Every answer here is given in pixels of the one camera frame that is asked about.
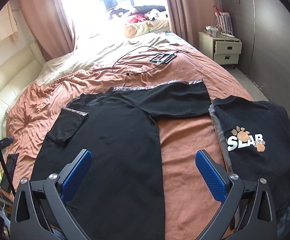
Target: shopping bag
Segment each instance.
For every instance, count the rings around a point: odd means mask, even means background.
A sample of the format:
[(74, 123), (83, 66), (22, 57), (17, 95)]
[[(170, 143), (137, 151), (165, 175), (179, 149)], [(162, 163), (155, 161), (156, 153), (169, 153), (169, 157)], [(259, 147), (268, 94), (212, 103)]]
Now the shopping bag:
[(216, 8), (216, 12), (214, 10), (216, 28), (218, 28), (219, 32), (231, 34), (234, 36), (229, 12), (221, 12), (217, 6), (214, 6), (213, 9), (214, 8)]

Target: patterned trim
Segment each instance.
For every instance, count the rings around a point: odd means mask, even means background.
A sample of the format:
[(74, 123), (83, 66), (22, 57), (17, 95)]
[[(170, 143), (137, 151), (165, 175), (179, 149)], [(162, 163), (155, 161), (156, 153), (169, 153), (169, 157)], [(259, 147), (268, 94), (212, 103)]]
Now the patterned trim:
[(198, 80), (194, 80), (194, 81), (181, 81), (181, 80), (172, 80), (172, 81), (168, 81), (156, 86), (147, 86), (147, 87), (115, 87), (113, 89), (113, 91), (134, 91), (134, 90), (148, 90), (148, 89), (153, 89), (162, 85), (167, 85), (167, 84), (172, 84), (172, 83), (182, 83), (182, 84), (186, 84), (186, 85), (193, 85), (193, 84), (197, 84), (197, 83), (202, 83), (203, 80), (202, 79), (198, 79)]
[(80, 111), (77, 111), (77, 110), (74, 110), (74, 109), (70, 109), (70, 108), (67, 108), (67, 107), (63, 107), (63, 109), (65, 109), (65, 110), (67, 110), (67, 111), (70, 111), (70, 112), (73, 112), (73, 113), (75, 113), (75, 114), (88, 115), (88, 113), (80, 112)]
[(72, 102), (74, 102), (75, 100), (77, 100), (77, 99), (80, 99), (80, 96), (77, 96), (76, 98), (74, 98), (72, 101), (70, 101), (66, 106), (63, 106), (63, 108), (67, 108), (67, 107), (69, 107), (70, 106), (70, 104), (72, 103)]

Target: pink bedsheet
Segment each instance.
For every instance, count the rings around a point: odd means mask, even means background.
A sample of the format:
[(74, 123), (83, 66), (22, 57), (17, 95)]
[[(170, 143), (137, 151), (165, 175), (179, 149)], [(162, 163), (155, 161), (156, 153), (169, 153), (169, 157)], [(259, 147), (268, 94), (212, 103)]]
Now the pink bedsheet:
[[(116, 86), (157, 85), (178, 79), (203, 79), (208, 93), (214, 98), (236, 95), (252, 100), (246, 90), (221, 66), (187, 45), (165, 45), (160, 51), (181, 49), (167, 65), (138, 75), (122, 75), (151, 69), (150, 57), (133, 62), (139, 54), (127, 56), (123, 64), (94, 65), (65, 76), (54, 85), (29, 85), (11, 109), (7, 118), (7, 136), (14, 143), (7, 155), (19, 153), (13, 184), (17, 188), (22, 177), (31, 176), (35, 158), (46, 133), (58, 117), (61, 107), (81, 93), (106, 92)], [(157, 51), (144, 52), (141, 56)], [(195, 239), (205, 228), (219, 207), (194, 162), (195, 153), (205, 149), (211, 157), (225, 166), (218, 139), (209, 116), (186, 120), (158, 122), (163, 162), (163, 182), (166, 208), (165, 239)]]

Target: white leather headboard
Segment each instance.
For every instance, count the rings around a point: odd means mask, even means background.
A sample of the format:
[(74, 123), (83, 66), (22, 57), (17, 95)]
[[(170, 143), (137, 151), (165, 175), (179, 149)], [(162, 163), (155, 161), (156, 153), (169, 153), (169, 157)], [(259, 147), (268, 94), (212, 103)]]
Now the white leather headboard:
[(45, 60), (34, 41), (0, 66), (0, 140), (7, 107), (40, 74)]

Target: black t-shirt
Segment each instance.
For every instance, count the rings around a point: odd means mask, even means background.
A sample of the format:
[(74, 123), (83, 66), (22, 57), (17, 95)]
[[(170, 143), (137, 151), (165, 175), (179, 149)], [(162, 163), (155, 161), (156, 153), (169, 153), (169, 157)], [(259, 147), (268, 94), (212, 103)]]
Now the black t-shirt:
[(290, 119), (282, 106), (229, 96), (213, 106), (227, 143), (234, 173), (269, 183), (274, 207), (290, 200)]
[(31, 180), (59, 173), (87, 149), (93, 163), (67, 202), (83, 230), (91, 239), (164, 239), (157, 119), (202, 116), (210, 103), (202, 80), (82, 94), (62, 109), (47, 133)]

